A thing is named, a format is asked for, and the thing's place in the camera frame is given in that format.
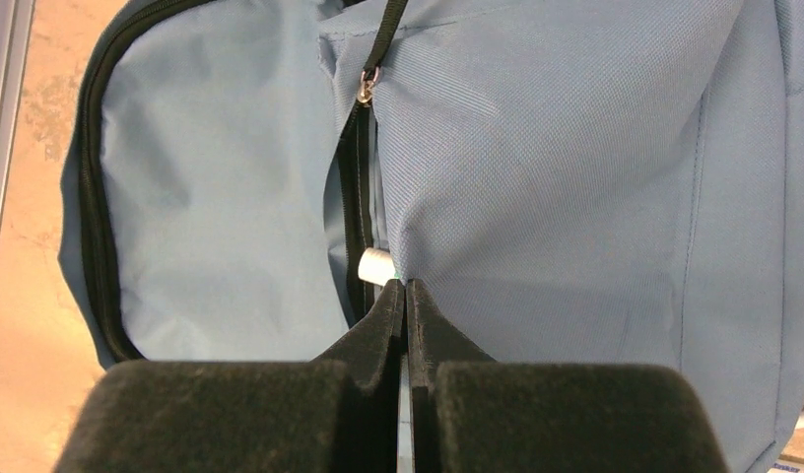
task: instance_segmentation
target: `wooden table surface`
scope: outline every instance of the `wooden table surface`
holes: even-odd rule
[[[83,70],[123,3],[36,0],[0,239],[2,473],[48,471],[102,374],[56,261],[58,182]],[[786,452],[804,458],[804,431]]]

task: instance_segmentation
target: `zipper teeth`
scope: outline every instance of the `zipper teeth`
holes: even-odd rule
[[[100,59],[96,63],[94,72],[90,76],[89,83],[83,92],[83,96],[81,97],[80,121],[81,132],[83,134],[81,140],[83,143],[83,149],[81,156],[82,166],[80,169],[80,187],[85,194],[85,198],[83,200],[86,206],[86,211],[89,214],[87,219],[88,222],[83,223],[82,225],[88,224],[88,232],[91,235],[89,241],[83,241],[82,244],[88,244],[91,248],[91,254],[93,256],[92,269],[95,273],[91,275],[86,274],[86,263],[84,262],[84,276],[87,279],[87,289],[89,286],[94,287],[95,300],[98,303],[98,307],[93,307],[93,310],[97,312],[96,319],[100,331],[112,356],[116,361],[119,362],[144,357],[140,352],[138,352],[137,348],[132,345],[132,342],[126,336],[123,328],[123,321],[121,320],[119,314],[120,307],[112,307],[112,301],[109,300],[111,297],[110,292],[113,291],[113,288],[110,286],[114,284],[109,281],[109,278],[114,276],[109,276],[108,274],[109,268],[106,261],[106,255],[103,251],[103,245],[110,239],[110,235],[108,234],[110,229],[106,228],[107,222],[104,220],[101,214],[100,206],[103,196],[100,196],[101,190],[95,184],[95,179],[101,178],[101,176],[99,176],[99,165],[96,165],[95,160],[93,160],[92,157],[92,148],[94,146],[94,143],[92,142],[94,137],[92,136],[92,126],[90,123],[92,114],[92,111],[90,110],[92,95],[98,86],[98,79],[101,77],[101,66],[106,63],[109,54],[123,37],[124,33],[135,25],[149,19],[153,15],[157,15],[173,6],[180,5],[185,1],[189,0],[167,0],[153,3],[144,7],[138,12],[135,12],[126,22],[124,22],[115,31],[115,34],[103,49]],[[190,8],[204,5],[211,1],[213,0],[193,1],[193,4],[190,6]]]

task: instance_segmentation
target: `zipper pull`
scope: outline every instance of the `zipper pull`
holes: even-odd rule
[[[359,84],[359,93],[356,95],[356,100],[363,106],[370,106],[373,100],[373,88],[378,82],[379,68],[374,67],[372,70],[362,71],[362,79]]]

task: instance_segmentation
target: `gray-blue fabric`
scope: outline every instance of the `gray-blue fabric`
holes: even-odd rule
[[[346,331],[332,157],[385,3],[217,0],[118,63],[100,159],[145,356],[306,360]],[[502,361],[679,370],[731,469],[767,471],[804,401],[804,0],[410,0],[373,109],[403,279]],[[60,259],[108,364],[77,150]]]

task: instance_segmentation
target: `metal edge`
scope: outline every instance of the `metal edge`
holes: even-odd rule
[[[5,72],[0,91],[0,228],[33,16],[34,0],[14,2],[10,36],[3,56]]]

